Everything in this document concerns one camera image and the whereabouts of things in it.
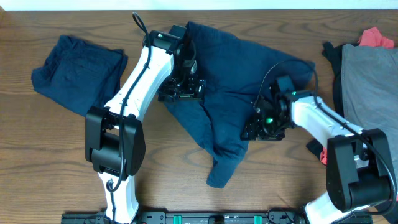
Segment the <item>dark navy garment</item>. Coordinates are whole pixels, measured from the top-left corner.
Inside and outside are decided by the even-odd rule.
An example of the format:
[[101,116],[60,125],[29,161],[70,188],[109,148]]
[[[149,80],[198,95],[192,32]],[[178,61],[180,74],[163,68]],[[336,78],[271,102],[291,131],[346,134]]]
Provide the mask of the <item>dark navy garment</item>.
[[123,49],[108,49],[61,35],[44,65],[32,71],[34,90],[66,109],[85,116],[102,108],[120,90],[128,62]]

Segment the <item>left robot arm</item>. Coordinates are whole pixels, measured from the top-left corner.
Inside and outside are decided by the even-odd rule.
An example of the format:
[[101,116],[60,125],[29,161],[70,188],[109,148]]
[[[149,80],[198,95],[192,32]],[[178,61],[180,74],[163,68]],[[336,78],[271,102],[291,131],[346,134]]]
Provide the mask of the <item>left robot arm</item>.
[[123,87],[85,116],[85,159],[99,174],[107,201],[96,223],[132,223],[137,215],[134,176],[146,153],[142,122],[152,99],[174,103],[205,95],[206,81],[197,75],[196,46],[187,28],[146,32],[142,46]]

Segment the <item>blue denim shorts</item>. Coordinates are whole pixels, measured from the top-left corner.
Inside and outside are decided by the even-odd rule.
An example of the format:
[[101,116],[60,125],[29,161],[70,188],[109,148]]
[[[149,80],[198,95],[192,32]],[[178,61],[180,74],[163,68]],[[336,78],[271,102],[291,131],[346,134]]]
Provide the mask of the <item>blue denim shorts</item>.
[[315,64],[202,24],[188,22],[186,27],[197,48],[197,72],[206,80],[205,97],[167,103],[166,108],[212,156],[206,183],[223,188],[247,152],[248,142],[240,135],[257,95],[271,98],[269,85],[281,75],[304,89]]

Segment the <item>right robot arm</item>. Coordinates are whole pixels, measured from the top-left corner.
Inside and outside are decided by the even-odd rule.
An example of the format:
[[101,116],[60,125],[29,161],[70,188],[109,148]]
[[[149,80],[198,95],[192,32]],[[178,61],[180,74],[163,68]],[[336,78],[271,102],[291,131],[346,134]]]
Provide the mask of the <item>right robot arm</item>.
[[326,149],[326,192],[304,206],[295,223],[357,223],[370,206],[396,204],[397,184],[387,136],[365,130],[324,105],[313,92],[298,91],[290,77],[270,86],[272,101],[261,95],[246,121],[242,140],[280,141],[285,130],[301,127]]

